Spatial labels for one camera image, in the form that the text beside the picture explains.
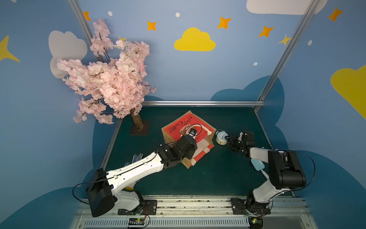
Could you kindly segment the small green circuit board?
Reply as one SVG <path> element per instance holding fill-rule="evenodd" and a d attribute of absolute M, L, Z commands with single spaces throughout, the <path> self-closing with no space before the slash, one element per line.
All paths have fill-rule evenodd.
<path fill-rule="evenodd" d="M 129 218 L 127 227 L 129 228 L 142 228 L 145 226 L 145 219 L 143 218 Z"/>

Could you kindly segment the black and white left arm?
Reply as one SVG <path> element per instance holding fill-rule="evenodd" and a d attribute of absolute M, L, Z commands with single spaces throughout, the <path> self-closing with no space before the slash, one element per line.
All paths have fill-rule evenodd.
<path fill-rule="evenodd" d="M 196 150 L 194 137 L 183 135 L 172 146 L 161 145 L 147 157 L 126 167 L 107 172 L 103 168 L 96 170 L 86 187 L 91 215 L 104 215 L 116 203 L 122 204 L 127 211 L 142 209 L 142 195 L 137 191 L 125 192 L 123 189 L 150 174 L 175 167 L 185 158 L 191 159 Z"/>

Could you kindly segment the brown artificial tree trunk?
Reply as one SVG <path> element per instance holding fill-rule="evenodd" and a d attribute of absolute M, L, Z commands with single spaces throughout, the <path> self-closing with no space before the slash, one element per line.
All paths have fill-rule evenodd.
<path fill-rule="evenodd" d="M 144 129 L 144 124 L 143 124 L 143 121 L 139 115 L 139 112 L 136 112 L 135 109 L 131 109 L 130 110 L 130 114 L 132 116 L 132 119 L 133 119 L 133 122 L 136 126 L 136 128 L 139 130 L 139 131 L 142 131 Z"/>

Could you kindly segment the horizontal aluminium frame rail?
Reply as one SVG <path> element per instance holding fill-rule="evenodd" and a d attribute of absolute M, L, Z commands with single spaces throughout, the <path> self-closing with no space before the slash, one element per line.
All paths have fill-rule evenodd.
<path fill-rule="evenodd" d="M 143 106 L 159 107 L 262 107 L 263 101 L 144 101 Z"/>

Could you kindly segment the aluminium frame post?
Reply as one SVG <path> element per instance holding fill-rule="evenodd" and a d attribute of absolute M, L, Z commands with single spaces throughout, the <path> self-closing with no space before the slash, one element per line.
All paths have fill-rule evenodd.
<path fill-rule="evenodd" d="M 88 21 L 84 15 L 84 12 L 82 10 L 82 7 L 81 7 L 79 1 L 78 0 L 68 0 L 67 2 L 85 36 L 88 47 L 90 47 L 92 44 L 91 38 L 93 37 L 93 35 L 92 35 L 92 31 L 89 27 Z"/>
<path fill-rule="evenodd" d="M 280 73 L 282 72 L 284 66 L 286 65 L 287 61 L 289 60 L 292 52 L 294 51 L 297 43 L 301 39 L 302 35 L 306 31 L 307 27 L 309 26 L 311 20 L 313 19 L 315 15 L 315 11 L 320 4 L 320 0 L 312 0 L 310 1 L 307 9 L 305 10 L 298 26 L 296 27 L 292 39 L 289 41 L 288 45 L 286 45 L 286 48 L 281 55 L 281 58 L 279 59 L 274 71 L 270 75 L 267 83 L 265 84 L 263 90 L 261 91 L 258 99 L 257 99 L 257 105 L 254 106 L 254 112 L 257 114 L 260 107 L 265 105 L 265 99 L 268 96 L 270 90 L 272 89 L 274 83 L 276 82 L 277 78 L 279 77 Z"/>

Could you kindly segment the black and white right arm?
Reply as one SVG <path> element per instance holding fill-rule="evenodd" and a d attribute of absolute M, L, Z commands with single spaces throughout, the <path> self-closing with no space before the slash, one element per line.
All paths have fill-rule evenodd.
<path fill-rule="evenodd" d="M 254 134 L 241 132 L 225 139 L 234 152 L 241 152 L 249 159 L 268 164 L 266 181 L 249 192 L 244 203 L 246 212 L 256 216 L 270 214 L 272 200 L 286 192 L 307 186 L 307 178 L 295 151 L 278 151 L 254 146 Z"/>

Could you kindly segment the front aluminium mounting rail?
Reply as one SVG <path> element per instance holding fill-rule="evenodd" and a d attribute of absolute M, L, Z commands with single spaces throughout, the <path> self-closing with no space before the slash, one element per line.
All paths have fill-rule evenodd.
<path fill-rule="evenodd" d="M 81 204 L 72 229 L 316 229 L 317 225 L 303 198 L 279 197 L 265 216 L 234 215 L 231 198 L 243 196 L 145 196 L 157 200 L 156 215 L 118 215 L 115 206 L 94 218 L 89 207 Z M 145 219 L 142 228 L 127 227 L 129 218 Z"/>

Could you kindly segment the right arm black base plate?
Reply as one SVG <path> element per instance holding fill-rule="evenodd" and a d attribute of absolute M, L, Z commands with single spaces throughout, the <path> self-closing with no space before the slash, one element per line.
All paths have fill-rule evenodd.
<path fill-rule="evenodd" d="M 265 216 L 271 214 L 269 203 L 258 203 L 254 200 L 244 200 L 240 198 L 231 198 L 232 211 L 234 215 L 256 215 Z"/>

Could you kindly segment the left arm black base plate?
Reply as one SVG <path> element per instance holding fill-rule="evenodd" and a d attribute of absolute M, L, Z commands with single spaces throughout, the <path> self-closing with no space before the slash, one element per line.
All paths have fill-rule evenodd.
<path fill-rule="evenodd" d="M 156 215 L 157 200 L 145 200 L 139 204 L 135 209 L 129 211 L 126 209 L 118 209 L 118 215 Z"/>

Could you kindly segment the pink cherry blossom foliage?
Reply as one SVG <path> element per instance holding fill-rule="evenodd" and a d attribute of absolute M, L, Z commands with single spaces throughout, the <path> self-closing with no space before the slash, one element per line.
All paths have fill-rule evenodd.
<path fill-rule="evenodd" d="M 107 56 L 109 50 L 117 49 L 119 57 L 88 65 L 78 59 L 59 58 L 57 68 L 67 73 L 62 78 L 65 84 L 82 96 L 74 121 L 82 123 L 88 115 L 93 115 L 100 124 L 111 125 L 114 117 L 138 115 L 145 96 L 156 91 L 144 80 L 147 76 L 145 59 L 150 47 L 145 42 L 112 42 L 109 28 L 102 19 L 95 21 L 93 27 L 95 35 L 90 50 Z"/>

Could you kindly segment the left aluminium frame post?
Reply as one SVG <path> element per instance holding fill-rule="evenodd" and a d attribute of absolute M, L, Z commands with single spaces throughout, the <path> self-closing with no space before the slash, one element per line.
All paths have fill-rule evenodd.
<path fill-rule="evenodd" d="M 92 44 L 91 38 L 93 37 L 93 35 L 92 35 L 92 31 L 89 27 L 88 21 L 84 15 L 84 12 L 82 10 L 82 7 L 81 7 L 79 1 L 78 0 L 68 0 L 67 2 L 85 36 L 88 47 L 90 47 Z"/>

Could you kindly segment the blue twin bell alarm clock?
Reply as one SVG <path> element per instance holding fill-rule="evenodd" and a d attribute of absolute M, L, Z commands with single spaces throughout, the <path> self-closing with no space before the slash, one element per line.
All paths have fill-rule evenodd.
<path fill-rule="evenodd" d="M 229 135 L 224 130 L 218 129 L 215 135 L 217 144 L 224 146 L 228 143 L 227 138 Z"/>

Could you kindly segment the right aluminium frame post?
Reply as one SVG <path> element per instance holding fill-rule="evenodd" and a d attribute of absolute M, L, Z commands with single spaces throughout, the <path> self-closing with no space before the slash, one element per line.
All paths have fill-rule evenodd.
<path fill-rule="evenodd" d="M 274 83 L 276 82 L 277 78 L 279 77 L 280 73 L 282 72 L 284 66 L 286 65 L 287 61 L 289 60 L 292 52 L 294 51 L 297 43 L 301 39 L 302 35 L 306 31 L 307 27 L 309 26 L 311 20 L 313 19 L 315 15 L 315 11 L 320 4 L 320 0 L 312 0 L 310 1 L 307 9 L 305 10 L 298 26 L 296 27 L 292 39 L 289 41 L 288 45 L 286 45 L 286 48 L 281 55 L 281 58 L 279 59 L 274 71 L 270 75 L 267 83 L 265 84 L 263 90 L 261 91 L 258 99 L 257 99 L 257 105 L 254 106 L 254 112 L 257 114 L 260 107 L 265 105 L 265 99 L 268 96 L 270 90 L 272 89 Z"/>

